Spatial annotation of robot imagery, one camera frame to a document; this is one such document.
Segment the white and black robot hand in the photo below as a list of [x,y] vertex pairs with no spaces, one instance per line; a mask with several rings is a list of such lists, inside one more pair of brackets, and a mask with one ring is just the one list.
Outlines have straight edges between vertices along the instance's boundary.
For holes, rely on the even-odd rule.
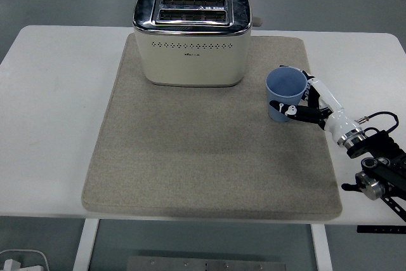
[[340,146],[365,138],[359,123],[345,114],[327,86],[306,71],[280,66],[268,73],[265,87],[268,115],[274,121],[316,124]]

